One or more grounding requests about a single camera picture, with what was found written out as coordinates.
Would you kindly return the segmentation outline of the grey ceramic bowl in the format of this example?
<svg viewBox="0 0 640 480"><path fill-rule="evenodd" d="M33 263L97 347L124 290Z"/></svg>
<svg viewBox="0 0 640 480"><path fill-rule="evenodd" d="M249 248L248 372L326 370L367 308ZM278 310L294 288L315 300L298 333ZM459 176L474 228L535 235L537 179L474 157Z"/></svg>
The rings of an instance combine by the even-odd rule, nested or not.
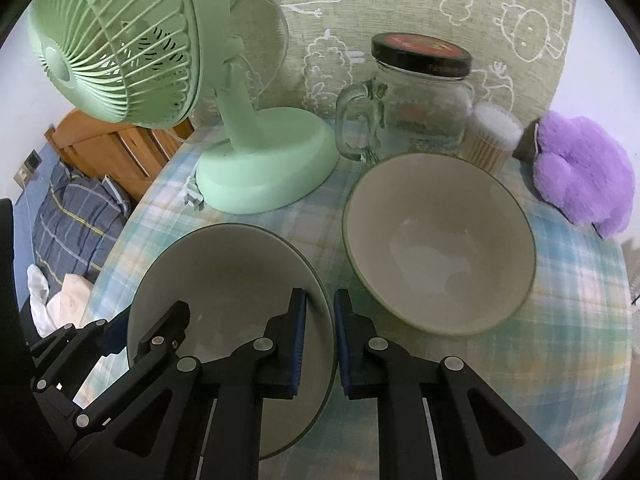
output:
<svg viewBox="0 0 640 480"><path fill-rule="evenodd" d="M495 177L452 156L405 154L354 185L346 254L370 295L425 333L467 337L510 320L536 276L522 206Z"/></svg>
<svg viewBox="0 0 640 480"><path fill-rule="evenodd" d="M165 249L134 294L127 353L178 300L190 308L178 356L225 358L288 308L293 289L308 295L299 393L267 400L260 457L290 448L319 417L334 382L336 351L329 296L308 260L289 242L258 226L221 223L198 229Z"/></svg>

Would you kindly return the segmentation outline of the white cloth on bed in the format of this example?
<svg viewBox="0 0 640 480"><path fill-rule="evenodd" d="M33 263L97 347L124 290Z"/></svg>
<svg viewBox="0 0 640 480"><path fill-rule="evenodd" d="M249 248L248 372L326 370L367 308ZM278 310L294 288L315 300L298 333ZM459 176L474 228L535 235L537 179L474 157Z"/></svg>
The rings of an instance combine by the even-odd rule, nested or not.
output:
<svg viewBox="0 0 640 480"><path fill-rule="evenodd" d="M42 271L31 264L27 268L27 286L30 315L40 337L67 324L81 328L93 289L91 282L77 274L66 274L62 288L54 294Z"/></svg>

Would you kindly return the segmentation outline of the blue plaid pillow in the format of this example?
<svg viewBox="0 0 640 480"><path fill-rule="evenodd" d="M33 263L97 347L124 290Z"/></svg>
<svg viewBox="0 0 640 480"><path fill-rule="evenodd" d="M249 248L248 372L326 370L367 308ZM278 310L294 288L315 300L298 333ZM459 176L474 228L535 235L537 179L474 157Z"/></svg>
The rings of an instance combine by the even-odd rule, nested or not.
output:
<svg viewBox="0 0 640 480"><path fill-rule="evenodd" d="M52 294L68 274L96 281L133 209L130 195L111 177L89 178L56 163L32 232L35 265Z"/></svg>

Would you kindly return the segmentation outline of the plaid tablecloth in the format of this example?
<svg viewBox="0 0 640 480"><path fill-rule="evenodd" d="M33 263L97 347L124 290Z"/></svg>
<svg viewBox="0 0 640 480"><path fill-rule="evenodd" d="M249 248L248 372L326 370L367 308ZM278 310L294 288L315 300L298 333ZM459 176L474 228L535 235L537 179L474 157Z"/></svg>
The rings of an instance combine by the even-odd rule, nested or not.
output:
<svg viewBox="0 0 640 480"><path fill-rule="evenodd" d="M515 158L498 179L521 204L535 235L536 280L509 322L470 338L428 336L387 312L361 286L342 241L342 209L365 166L341 158L333 174L299 202L233 217L183 203L183 185L201 154L182 144L134 208L90 295L84 322L131 304L155 258L201 226L242 222L294 245L332 299L348 288L358 313L415 356L455 354L471 365L561 456L579 479L600 479L627 396L632 360L630 292L620 244L576 228L543 202L532 167ZM336 380L318 422L296 445L260 463L259 479L377 479L375 403L350 402Z"/></svg>

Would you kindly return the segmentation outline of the white standing fan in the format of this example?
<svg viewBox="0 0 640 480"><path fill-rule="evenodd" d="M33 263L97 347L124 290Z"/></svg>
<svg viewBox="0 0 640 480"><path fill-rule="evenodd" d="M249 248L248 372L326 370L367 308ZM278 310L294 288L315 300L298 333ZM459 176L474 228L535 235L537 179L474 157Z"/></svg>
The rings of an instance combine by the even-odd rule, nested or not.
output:
<svg viewBox="0 0 640 480"><path fill-rule="evenodd" d="M640 262L637 261L632 268L630 282L630 296L631 296L631 340L632 340L632 352L634 357L638 359L640 354Z"/></svg>

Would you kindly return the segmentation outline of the green desk fan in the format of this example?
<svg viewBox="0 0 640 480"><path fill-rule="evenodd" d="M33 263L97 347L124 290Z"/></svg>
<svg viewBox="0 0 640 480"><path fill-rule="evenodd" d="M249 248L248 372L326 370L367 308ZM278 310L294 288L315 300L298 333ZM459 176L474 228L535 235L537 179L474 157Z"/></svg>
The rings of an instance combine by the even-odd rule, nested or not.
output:
<svg viewBox="0 0 640 480"><path fill-rule="evenodd" d="M332 174L330 126L308 110L256 110L230 0L32 0L32 47L74 107L104 122L177 125L214 94L221 136L195 169L198 198L227 214L300 200Z"/></svg>

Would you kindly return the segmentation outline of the purple plush toy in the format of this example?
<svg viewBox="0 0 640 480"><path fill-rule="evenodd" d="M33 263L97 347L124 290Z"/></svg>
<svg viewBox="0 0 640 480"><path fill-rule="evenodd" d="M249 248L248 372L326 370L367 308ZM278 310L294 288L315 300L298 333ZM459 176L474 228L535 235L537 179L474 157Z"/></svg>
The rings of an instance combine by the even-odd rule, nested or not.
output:
<svg viewBox="0 0 640 480"><path fill-rule="evenodd" d="M634 168L597 122L549 110L525 127L515 156L533 164L535 190L576 226L593 226L605 240L627 229Z"/></svg>

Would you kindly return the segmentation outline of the cotton swab container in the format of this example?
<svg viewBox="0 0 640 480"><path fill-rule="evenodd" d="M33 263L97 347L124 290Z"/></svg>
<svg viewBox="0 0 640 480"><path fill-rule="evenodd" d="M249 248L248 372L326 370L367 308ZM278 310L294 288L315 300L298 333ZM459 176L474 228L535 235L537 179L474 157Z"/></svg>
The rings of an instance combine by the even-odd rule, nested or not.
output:
<svg viewBox="0 0 640 480"><path fill-rule="evenodd" d="M458 157L495 176L523 133L522 123L511 112L491 102L478 102L466 123Z"/></svg>

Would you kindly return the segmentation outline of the glass jar with black lid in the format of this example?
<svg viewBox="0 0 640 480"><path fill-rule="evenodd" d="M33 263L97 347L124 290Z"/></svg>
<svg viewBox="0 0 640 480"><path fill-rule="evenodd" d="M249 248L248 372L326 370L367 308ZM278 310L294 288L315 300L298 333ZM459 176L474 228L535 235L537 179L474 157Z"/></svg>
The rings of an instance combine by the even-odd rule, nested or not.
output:
<svg viewBox="0 0 640 480"><path fill-rule="evenodd" d="M335 105L335 144L345 158L373 166L406 153L456 154L475 91L469 51L432 36L381 32L371 39L374 76L343 89ZM367 104L363 144L346 138L349 107Z"/></svg>

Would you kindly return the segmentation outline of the wall power outlet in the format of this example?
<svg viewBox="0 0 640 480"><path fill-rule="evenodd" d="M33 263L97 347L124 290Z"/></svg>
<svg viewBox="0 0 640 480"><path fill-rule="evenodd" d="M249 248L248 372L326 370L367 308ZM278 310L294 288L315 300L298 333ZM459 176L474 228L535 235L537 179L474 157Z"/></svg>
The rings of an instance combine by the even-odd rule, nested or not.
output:
<svg viewBox="0 0 640 480"><path fill-rule="evenodd" d="M32 177L35 175L41 163L42 158L40 155L35 150L32 150L24 162L22 162L16 174L14 174L14 181L16 184L20 188L26 188L28 182L32 180Z"/></svg>

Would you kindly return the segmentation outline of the green cartoon wall mat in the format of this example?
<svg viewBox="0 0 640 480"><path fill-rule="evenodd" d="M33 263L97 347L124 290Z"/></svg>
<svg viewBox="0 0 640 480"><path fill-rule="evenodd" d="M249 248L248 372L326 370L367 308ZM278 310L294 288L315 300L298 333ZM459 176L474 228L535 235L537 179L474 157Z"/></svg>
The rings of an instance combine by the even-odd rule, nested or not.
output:
<svg viewBox="0 0 640 480"><path fill-rule="evenodd" d="M576 0L232 0L263 106L329 117L338 94L375 69L371 39L414 32L471 53L480 101L530 122L548 110L565 63Z"/></svg>

